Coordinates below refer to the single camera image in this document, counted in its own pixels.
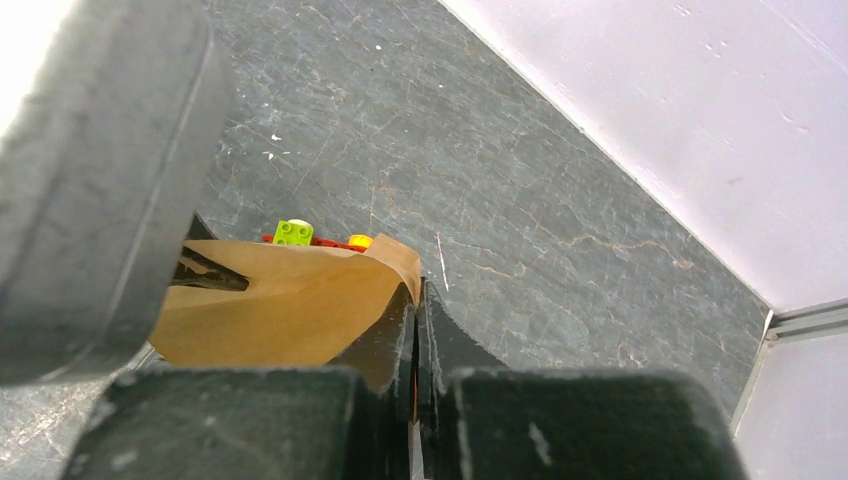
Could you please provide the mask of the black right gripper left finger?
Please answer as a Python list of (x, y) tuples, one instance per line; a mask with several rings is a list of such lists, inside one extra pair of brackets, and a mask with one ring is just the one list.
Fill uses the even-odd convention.
[(380, 318), (321, 367), (118, 376), (66, 479), (407, 479), (415, 308), (399, 285)]

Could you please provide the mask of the brown paper coffee filter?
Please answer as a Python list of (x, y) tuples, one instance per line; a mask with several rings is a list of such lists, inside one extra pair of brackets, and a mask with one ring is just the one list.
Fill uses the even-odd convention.
[(374, 390), (397, 369), (397, 334), (360, 336), (393, 298), (420, 297), (418, 252), (378, 235), (363, 253), (332, 247), (189, 240), (187, 247), (248, 280), (243, 291), (172, 286), (149, 337), (176, 367), (305, 367), (345, 362)]

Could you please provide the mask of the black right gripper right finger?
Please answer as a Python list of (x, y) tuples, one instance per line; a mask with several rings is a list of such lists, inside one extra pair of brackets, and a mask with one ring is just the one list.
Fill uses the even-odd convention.
[(665, 369), (512, 369), (450, 316), (418, 306), (418, 413), (428, 479), (742, 479), (709, 391)]

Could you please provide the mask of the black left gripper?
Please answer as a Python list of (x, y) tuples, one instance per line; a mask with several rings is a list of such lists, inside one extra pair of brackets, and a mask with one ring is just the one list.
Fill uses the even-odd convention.
[(188, 246), (232, 94), (197, 1), (2, 3), (3, 385), (123, 366), (170, 280), (248, 289)]

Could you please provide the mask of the red toy brick car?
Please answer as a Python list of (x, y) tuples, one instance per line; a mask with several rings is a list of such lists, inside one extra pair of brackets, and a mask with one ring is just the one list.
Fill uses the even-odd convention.
[(314, 227), (301, 219), (280, 220), (273, 234), (261, 237), (263, 243), (289, 246), (313, 246), (350, 250), (364, 253), (372, 245), (373, 239), (367, 235), (355, 234), (346, 242), (318, 237)]

